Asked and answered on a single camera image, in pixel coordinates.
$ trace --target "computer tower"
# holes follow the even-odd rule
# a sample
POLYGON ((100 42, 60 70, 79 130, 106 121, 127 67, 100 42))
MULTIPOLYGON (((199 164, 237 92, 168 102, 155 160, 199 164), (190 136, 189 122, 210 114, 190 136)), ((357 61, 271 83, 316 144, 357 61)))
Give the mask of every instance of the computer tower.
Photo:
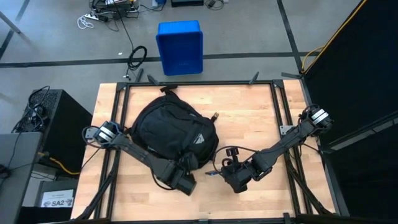
MULTIPOLYGON (((49 90, 47 94, 45 92, 46 90, 42 90, 35 93, 30 99, 30 105, 35 105, 44 97, 41 106, 44 116, 48 117, 40 130, 43 132, 40 151, 48 152, 50 157, 60 161, 71 172, 79 172, 86 146, 81 131, 91 124, 93 116, 66 91, 49 90)), ((25 113, 26 117, 29 117, 33 111, 27 107, 25 113)), ((29 120, 23 119, 18 132, 26 131, 30 131, 29 120)), ((39 164, 60 168, 48 159, 40 160, 39 164)))

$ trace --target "blue plastic bin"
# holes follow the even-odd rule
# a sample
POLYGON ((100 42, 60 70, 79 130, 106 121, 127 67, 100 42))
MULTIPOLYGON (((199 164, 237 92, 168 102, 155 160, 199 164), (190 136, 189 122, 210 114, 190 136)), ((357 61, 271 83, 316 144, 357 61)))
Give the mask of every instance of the blue plastic bin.
POLYGON ((165 75, 203 71, 203 33, 198 21, 162 22, 156 42, 165 75))

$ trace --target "white cable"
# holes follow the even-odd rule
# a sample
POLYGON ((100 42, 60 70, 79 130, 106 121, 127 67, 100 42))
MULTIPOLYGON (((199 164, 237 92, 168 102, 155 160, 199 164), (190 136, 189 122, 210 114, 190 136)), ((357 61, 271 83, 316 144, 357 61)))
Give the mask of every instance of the white cable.
POLYGON ((85 16, 81 16, 77 19, 77 26, 81 29, 94 28, 92 23, 86 21, 85 16))

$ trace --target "backpack logo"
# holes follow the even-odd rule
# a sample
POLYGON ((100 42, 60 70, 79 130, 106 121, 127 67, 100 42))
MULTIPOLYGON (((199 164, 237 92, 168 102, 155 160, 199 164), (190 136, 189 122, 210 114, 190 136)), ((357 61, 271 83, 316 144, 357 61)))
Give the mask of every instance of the backpack logo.
POLYGON ((195 143, 195 144, 201 144, 201 143, 203 143, 203 142, 205 142, 205 138, 204 138, 203 135, 200 133, 200 134, 198 135, 198 137, 194 140, 193 143, 195 143))

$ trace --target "black metal frame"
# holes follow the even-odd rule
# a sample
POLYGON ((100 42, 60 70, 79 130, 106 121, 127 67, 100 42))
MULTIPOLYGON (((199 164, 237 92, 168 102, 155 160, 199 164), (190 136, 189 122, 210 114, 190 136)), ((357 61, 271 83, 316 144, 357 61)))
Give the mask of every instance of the black metal frame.
MULTIPOLYGON (((179 86, 184 86, 184 85, 248 85, 248 81, 212 81, 212 82, 160 82, 159 86, 164 86, 164 85, 179 85, 179 86)), ((292 117, 290 114, 289 110, 289 102, 287 101, 286 97, 286 92, 284 88, 284 83, 283 80, 258 80, 253 83, 253 85, 269 85, 271 88, 271 95, 272 95, 272 101, 274 103, 274 109, 275 109, 275 114, 277 118, 277 124, 278 127, 283 125, 283 120, 282 116, 280 113, 280 108, 279 108, 279 102, 277 99, 277 93, 276 93, 276 87, 279 88, 280 90, 280 95, 282 97, 282 102, 286 114, 286 119, 287 119, 287 124, 291 125, 292 124, 292 117)), ((126 122, 126 115, 127 115, 127 106, 128 106, 128 101, 129 101, 129 92, 131 87, 135 86, 155 86, 153 83, 139 83, 139 80, 136 80, 135 83, 118 83, 116 85, 116 91, 115 91, 115 97, 114 97, 114 103, 113 103, 113 108, 112 108, 112 115, 111 115, 111 120, 115 121, 116 120, 116 114, 118 112, 118 104, 119 104, 119 99, 120 99, 120 94, 122 90, 124 90, 124 100, 123 100, 123 106, 122 106, 122 112, 121 112, 121 120, 120 120, 120 125, 124 126, 126 122)), ((301 159, 299 158, 298 154, 299 151, 297 148, 294 149, 294 154, 295 154, 295 162, 297 164, 298 168, 298 176, 303 180, 305 183, 305 176, 304 176, 304 171, 302 169, 302 162, 301 159)), ((114 163, 117 163, 117 168, 120 160, 120 151, 115 152, 115 157, 114 157, 114 163)), ((108 166, 109 166, 109 157, 110 157, 110 152, 106 151, 105 156, 104 156, 104 162, 103 162, 103 167, 101 171, 101 180, 99 185, 101 185, 106 178, 106 173, 108 171, 108 166)), ((286 169, 287 169, 287 175, 288 175, 288 181, 289 181, 289 189, 290 193, 292 196, 292 204, 294 208, 294 213, 295 215, 301 214, 301 209, 300 209, 300 204, 299 204, 299 198, 297 196, 297 189, 295 186, 295 181, 292 176, 292 174, 288 171, 288 166, 292 166, 292 160, 290 159, 290 156, 288 153, 284 154, 285 158, 285 164, 286 164, 286 169)), ((112 181, 111 183, 111 188, 109 192, 109 198, 108 198, 108 206, 106 209, 106 218, 111 220, 112 217, 112 211, 113 211, 113 202, 114 202, 114 195, 116 191, 116 178, 112 181)), ((308 214, 312 214, 312 208, 309 199, 307 196, 304 194, 304 201, 305 201, 305 208, 308 214)), ((97 219, 100 217, 100 211, 101 211, 101 201, 97 205, 96 210, 95 210, 95 216, 94 218, 97 219)), ((145 221, 145 222, 140 222, 140 221, 127 221, 127 222, 117 222, 117 223, 226 223, 226 222, 240 222, 240 223, 290 223, 294 221, 294 218, 290 218, 288 213, 283 214, 283 218, 250 218, 250 219, 226 219, 226 220, 164 220, 164 221, 145 221)))

